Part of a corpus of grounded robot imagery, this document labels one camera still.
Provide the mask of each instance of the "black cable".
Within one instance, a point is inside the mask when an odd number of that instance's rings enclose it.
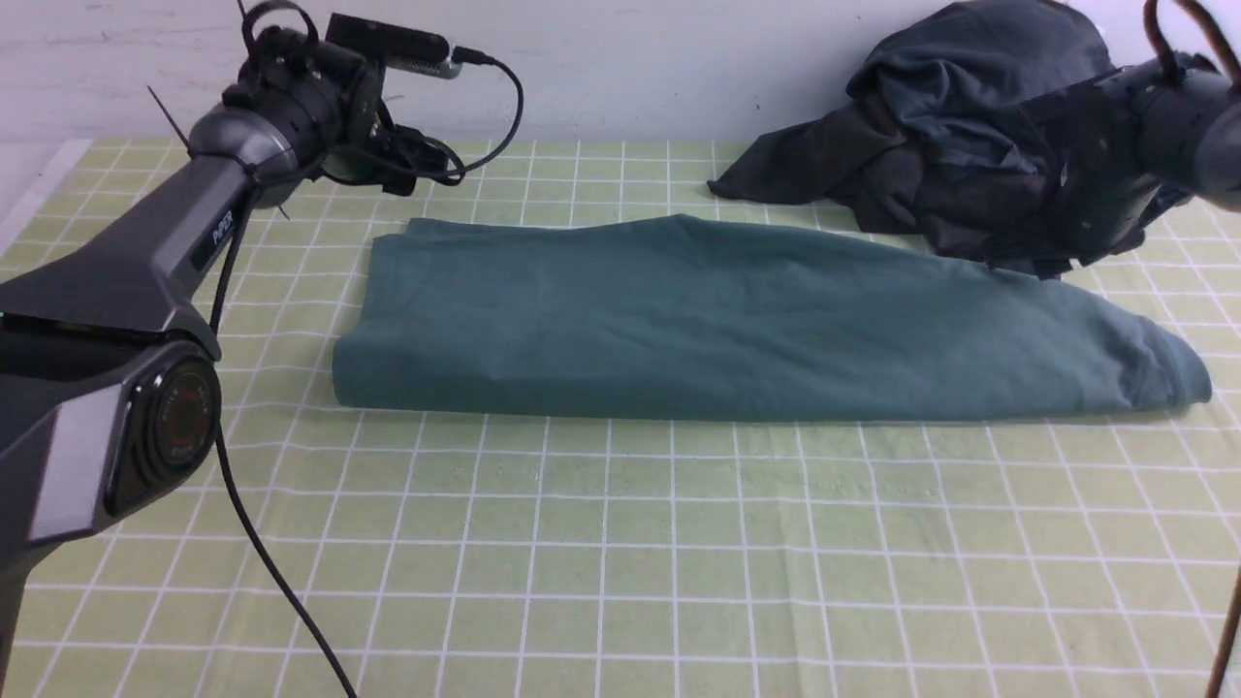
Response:
[[[465,163],[462,161],[462,156],[458,155],[455,150],[453,150],[447,143],[443,143],[442,140],[437,140],[434,138],[431,138],[429,135],[419,134],[418,140],[416,140],[414,143],[429,145],[431,148],[439,150],[441,153],[443,153],[444,158],[447,158],[448,161],[455,165],[458,169],[465,168]],[[407,161],[413,161],[413,156],[410,154],[407,149],[407,143],[397,142],[393,145],[393,148],[398,149]],[[320,174],[328,181],[339,184],[341,186],[371,186],[375,184],[382,184],[382,179],[377,176],[372,176],[371,179],[345,179],[341,176],[336,176],[329,171],[323,171]],[[423,179],[429,179],[444,186],[457,186],[462,181],[464,181],[465,178],[458,176],[455,179],[452,179],[449,176],[439,175],[439,176],[424,176]]]
[[[228,466],[228,451],[225,447],[225,433],[223,428],[216,430],[216,455],[220,457],[220,473],[223,476],[225,487],[228,489],[228,498],[232,499],[233,509],[237,510],[237,518],[241,519],[241,525],[246,529],[246,535],[249,537],[249,542],[254,545],[254,551],[262,558],[263,565],[267,566],[267,571],[272,574],[272,579],[279,585],[280,591],[284,592],[285,599],[293,605],[293,609],[302,616],[302,622],[305,623],[307,630],[314,636],[315,642],[319,643],[319,648],[323,650],[324,656],[328,658],[328,663],[331,664],[334,672],[336,672],[336,678],[340,679],[340,686],[345,689],[345,696],[349,698],[357,698],[357,692],[354,691],[354,684],[349,681],[349,674],[345,673],[345,668],[340,666],[340,659],[336,658],[336,653],[331,650],[331,645],[328,643],[328,638],[323,636],[319,626],[315,625],[314,619],[310,617],[309,611],[298,600],[297,594],[289,587],[289,582],[284,580],[280,570],[276,566],[272,556],[267,553],[267,548],[263,546],[263,542],[258,537],[258,532],[254,530],[254,524],[251,523],[249,517],[246,514],[246,507],[242,504],[241,496],[237,493],[237,483],[233,481],[232,468]]]
[[[463,168],[458,168],[455,170],[439,170],[439,171],[419,170],[414,168],[403,168],[401,165],[393,165],[392,163],[385,160],[383,158],[380,158],[379,155],[375,155],[374,153],[370,153],[356,145],[338,145],[333,148],[333,153],[341,153],[341,152],[349,153],[351,155],[360,156],[364,160],[370,160],[371,163],[381,168],[385,168],[388,171],[393,171],[396,174],[406,176],[426,178],[426,179],[464,176],[465,174],[472,173],[482,168],[483,165],[490,163],[495,158],[498,158],[500,153],[504,153],[504,150],[509,147],[509,144],[513,143],[513,139],[517,134],[517,128],[521,125],[521,113],[525,109],[525,101],[526,101],[525,89],[521,87],[521,79],[517,78],[517,73],[513,72],[513,68],[504,65],[503,61],[486,56],[485,53],[479,53],[477,51],[468,51],[467,55],[472,57],[470,62],[473,63],[484,66],[495,66],[501,71],[504,71],[504,75],[509,76],[509,79],[513,81],[513,87],[516,88],[517,92],[517,108],[516,112],[513,114],[513,125],[509,127],[509,133],[505,134],[503,140],[500,140],[500,144],[496,145],[490,153]]]
[[[237,253],[241,250],[241,241],[246,232],[249,214],[253,210],[254,202],[258,201],[261,191],[261,189],[256,188],[254,194],[249,200],[249,205],[244,210],[246,212],[242,216],[237,233],[233,235],[232,242],[228,245],[228,252],[225,257],[223,267],[220,271],[220,282],[216,284],[216,298],[211,307],[211,332],[217,335],[220,334],[220,318],[223,314],[225,297],[228,293],[228,279],[232,277],[233,265],[236,263]],[[309,630],[310,635],[314,636],[315,642],[319,643],[319,648],[323,650],[323,655],[326,657],[328,663],[331,664],[333,671],[336,672],[336,678],[340,679],[340,686],[345,689],[345,696],[347,698],[357,698],[357,692],[354,689],[354,684],[349,681],[349,674],[345,673],[345,668],[340,664],[340,659],[336,658],[336,652],[333,651],[328,638],[324,637],[318,623],[315,623],[314,619],[310,617],[310,612],[307,611],[302,601],[298,600],[298,595],[294,594],[292,587],[289,587],[289,582],[284,579],[284,575],[280,574],[279,568],[276,566],[276,561],[272,560],[271,554],[267,551],[267,546],[263,545],[263,540],[254,529],[254,524],[249,520],[249,514],[246,513],[246,505],[242,503],[241,494],[237,492],[237,482],[233,478],[232,466],[228,463],[228,448],[225,446],[223,425],[218,421],[216,422],[216,456],[220,458],[220,474],[223,477],[225,488],[228,491],[228,499],[232,501],[233,509],[237,512],[237,518],[241,520],[242,528],[246,529],[246,535],[254,546],[254,551],[258,553],[259,559],[263,560],[263,566],[267,568],[267,571],[272,575],[277,586],[279,586],[280,591],[284,592],[284,597],[289,600],[293,610],[302,617],[302,622],[305,623],[307,630]]]

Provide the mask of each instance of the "table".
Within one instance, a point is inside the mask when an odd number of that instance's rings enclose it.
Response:
[[[185,161],[174,145],[93,144],[0,273],[102,230]],[[742,148],[517,143],[457,188],[320,183],[290,220],[254,216],[223,318],[230,452],[360,693],[1200,694],[1241,556],[1241,219],[1203,204],[1069,278],[1203,353],[1217,395],[1184,415],[752,426],[336,404],[330,347],[369,241],[411,217],[861,235],[825,202],[711,197]],[[295,621],[212,461],[36,569],[5,696],[336,696]]]

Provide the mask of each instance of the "white wall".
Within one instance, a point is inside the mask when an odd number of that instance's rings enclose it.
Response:
[[[438,31],[508,61],[527,91],[524,138],[751,138],[815,118],[876,41],[947,0],[303,0]],[[1119,62],[1150,56],[1140,0],[1071,0]],[[1241,43],[1241,7],[1210,0]],[[1206,50],[1169,1],[1176,47]],[[290,12],[277,15],[297,22]],[[233,0],[0,0],[0,140],[168,135],[145,92],[191,123],[243,56]],[[393,76],[398,120],[436,135],[503,133],[511,88]]]

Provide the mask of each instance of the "piper logo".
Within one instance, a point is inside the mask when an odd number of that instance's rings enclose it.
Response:
[[[211,233],[211,241],[220,245],[230,230],[232,230],[232,211],[225,214],[225,217],[220,219],[220,222],[216,224],[216,230]]]

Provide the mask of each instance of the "fabric fold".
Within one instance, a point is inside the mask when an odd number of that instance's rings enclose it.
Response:
[[[379,237],[346,406],[652,420],[978,421],[1211,397],[1183,339],[1087,291],[813,230],[675,215]]]

